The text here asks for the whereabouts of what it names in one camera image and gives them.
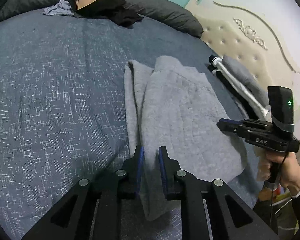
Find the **cream headboard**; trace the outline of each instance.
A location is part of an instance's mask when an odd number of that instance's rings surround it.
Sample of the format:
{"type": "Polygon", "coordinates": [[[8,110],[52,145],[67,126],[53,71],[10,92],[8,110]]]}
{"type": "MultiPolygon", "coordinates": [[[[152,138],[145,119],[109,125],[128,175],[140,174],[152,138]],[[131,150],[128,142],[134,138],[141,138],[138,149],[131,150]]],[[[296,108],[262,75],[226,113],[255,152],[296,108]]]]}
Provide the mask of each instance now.
{"type": "MultiPolygon", "coordinates": [[[[265,90],[277,85],[293,91],[293,75],[300,75],[300,68],[280,34],[262,16],[222,1],[200,6],[198,0],[190,0],[185,8],[201,23],[201,40],[220,57],[240,61],[265,90]]],[[[295,120],[299,119],[300,106],[295,104],[295,120]]]]}

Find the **blue bedspread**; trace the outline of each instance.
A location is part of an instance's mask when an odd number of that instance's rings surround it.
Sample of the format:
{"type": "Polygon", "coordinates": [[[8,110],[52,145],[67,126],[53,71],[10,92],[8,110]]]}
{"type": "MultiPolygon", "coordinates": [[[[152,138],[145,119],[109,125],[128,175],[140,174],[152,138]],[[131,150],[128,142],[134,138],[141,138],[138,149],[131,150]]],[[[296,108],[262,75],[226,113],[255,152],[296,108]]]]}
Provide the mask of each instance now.
{"type": "MultiPolygon", "coordinates": [[[[197,38],[144,18],[127,29],[106,19],[31,11],[0,23],[0,224],[21,237],[80,178],[120,168],[130,153],[124,66],[153,66],[170,55],[205,72],[228,116],[241,119],[222,84],[207,70],[213,53],[197,38]]],[[[249,204],[260,184],[256,158],[230,182],[249,204]]],[[[123,239],[181,239],[179,210],[143,221],[123,205],[123,239]]]]}

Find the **wrist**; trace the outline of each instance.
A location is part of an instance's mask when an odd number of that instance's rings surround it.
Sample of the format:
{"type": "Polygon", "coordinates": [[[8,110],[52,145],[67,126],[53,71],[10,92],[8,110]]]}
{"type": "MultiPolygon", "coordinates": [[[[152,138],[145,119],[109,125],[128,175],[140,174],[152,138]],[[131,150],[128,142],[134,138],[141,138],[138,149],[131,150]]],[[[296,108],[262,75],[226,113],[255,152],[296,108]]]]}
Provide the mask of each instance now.
{"type": "Polygon", "coordinates": [[[287,186],[288,190],[291,193],[291,196],[297,195],[300,191],[300,170],[296,174],[295,178],[296,179],[294,181],[291,181],[287,186]]]}

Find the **hand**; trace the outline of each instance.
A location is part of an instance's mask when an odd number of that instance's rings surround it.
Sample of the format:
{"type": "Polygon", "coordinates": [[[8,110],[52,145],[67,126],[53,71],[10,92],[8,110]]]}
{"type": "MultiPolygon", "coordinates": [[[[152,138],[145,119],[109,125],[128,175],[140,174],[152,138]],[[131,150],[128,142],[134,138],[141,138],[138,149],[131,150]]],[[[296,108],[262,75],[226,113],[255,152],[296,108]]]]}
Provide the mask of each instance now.
{"type": "MultiPolygon", "coordinates": [[[[272,162],[282,163],[284,155],[284,153],[265,151],[264,158],[260,158],[258,165],[259,178],[262,180],[269,179],[272,162]]],[[[282,165],[280,185],[287,187],[292,196],[297,195],[300,191],[300,165],[295,153],[290,152],[282,165]]]]}

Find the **gray fleece blanket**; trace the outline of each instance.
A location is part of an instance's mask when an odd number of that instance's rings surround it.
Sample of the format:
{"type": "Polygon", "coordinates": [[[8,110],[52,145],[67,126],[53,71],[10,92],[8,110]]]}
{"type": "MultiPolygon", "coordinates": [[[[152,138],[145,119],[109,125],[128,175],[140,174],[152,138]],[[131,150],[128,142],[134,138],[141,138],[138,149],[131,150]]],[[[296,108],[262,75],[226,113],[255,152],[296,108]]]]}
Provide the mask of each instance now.
{"type": "Polygon", "coordinates": [[[130,153],[137,144],[145,150],[140,198],[148,220],[172,208],[162,191],[160,146],[199,179],[229,182],[242,172],[245,146],[216,126],[228,117],[204,73],[170,56],[157,58],[154,69],[131,60],[125,67],[124,89],[130,153]]]}

